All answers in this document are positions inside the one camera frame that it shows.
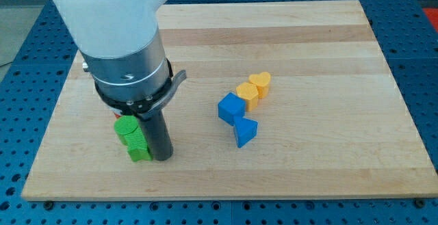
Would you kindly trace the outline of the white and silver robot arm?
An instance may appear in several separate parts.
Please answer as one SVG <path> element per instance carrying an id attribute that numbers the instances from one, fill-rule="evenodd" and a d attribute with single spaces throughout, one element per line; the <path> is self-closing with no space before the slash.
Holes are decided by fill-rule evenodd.
<path id="1" fill-rule="evenodd" d="M 120 115 L 142 113 L 172 76 L 157 22 L 167 0 L 53 0 L 101 99 Z"/>

